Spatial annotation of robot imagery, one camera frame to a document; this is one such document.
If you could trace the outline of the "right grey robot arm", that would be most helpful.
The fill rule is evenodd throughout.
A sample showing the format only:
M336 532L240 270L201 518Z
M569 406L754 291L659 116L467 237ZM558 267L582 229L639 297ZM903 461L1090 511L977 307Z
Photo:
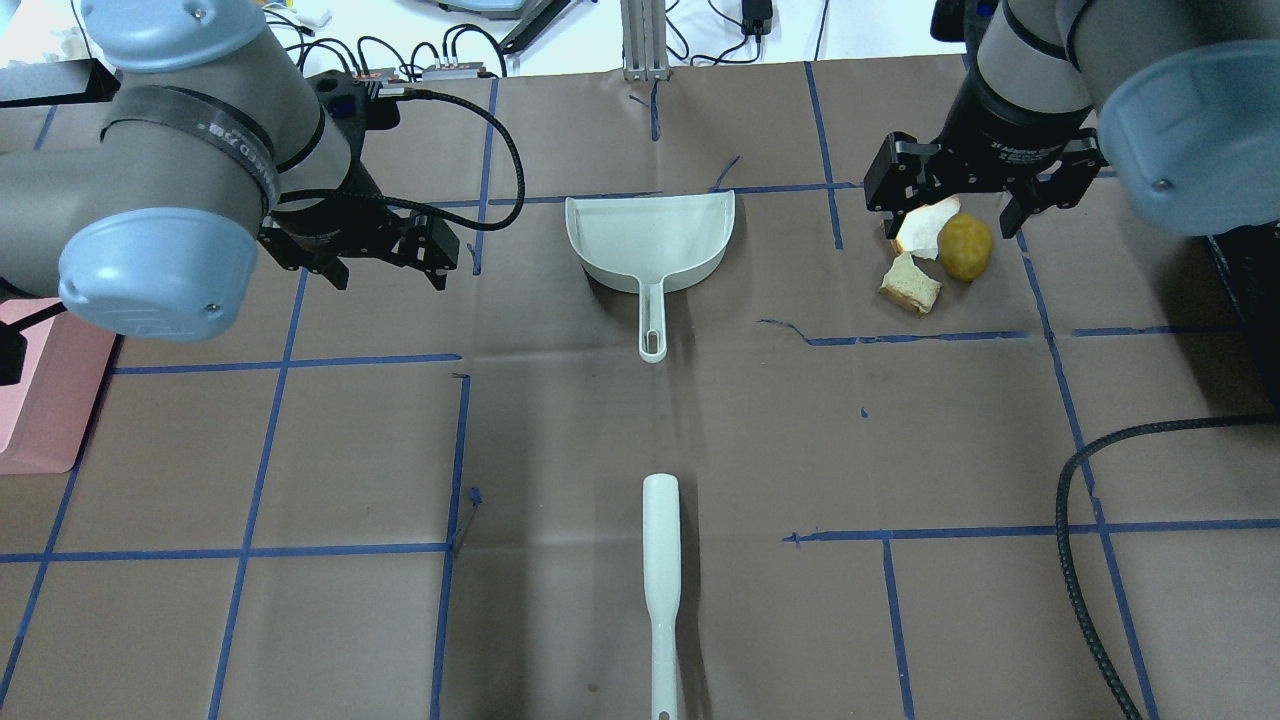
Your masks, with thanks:
M931 35L969 65L941 132L888 135L865 174L888 237L960 193L1007 193L1011 237L1105 168L1174 234L1277 223L1275 1L938 1Z

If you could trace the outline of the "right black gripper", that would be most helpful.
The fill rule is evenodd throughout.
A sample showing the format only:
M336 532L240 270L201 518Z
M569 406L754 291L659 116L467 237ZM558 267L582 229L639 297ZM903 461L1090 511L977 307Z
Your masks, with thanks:
M1079 202L1107 163L1088 110L1042 113L1000 97L983 79L966 79L931 141L895 131L884 137L863 179L867 209L896 240L911 210L959 193L1010 193L998 227L1012 238L1048 208Z

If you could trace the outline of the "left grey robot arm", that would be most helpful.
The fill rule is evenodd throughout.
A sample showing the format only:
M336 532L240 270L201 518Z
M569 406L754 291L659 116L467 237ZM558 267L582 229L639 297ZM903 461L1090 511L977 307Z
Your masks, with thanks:
M87 1L120 73L96 143L3 156L3 299L115 334L200 342L241 314L261 251L344 288L348 258L438 290L460 241L361 160L376 94L305 78L251 1Z

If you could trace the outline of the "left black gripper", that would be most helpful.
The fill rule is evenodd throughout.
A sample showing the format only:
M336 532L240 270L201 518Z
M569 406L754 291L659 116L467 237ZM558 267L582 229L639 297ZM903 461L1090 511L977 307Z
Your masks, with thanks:
M306 208L270 215L274 225L259 229L259 243L291 270L317 261L317 274L335 290L346 291L349 268L340 258L379 259L424 274L435 291L444 291L457 269L460 241L443 219L413 214L410 223L372 200L332 197ZM399 245L408 228L408 250Z

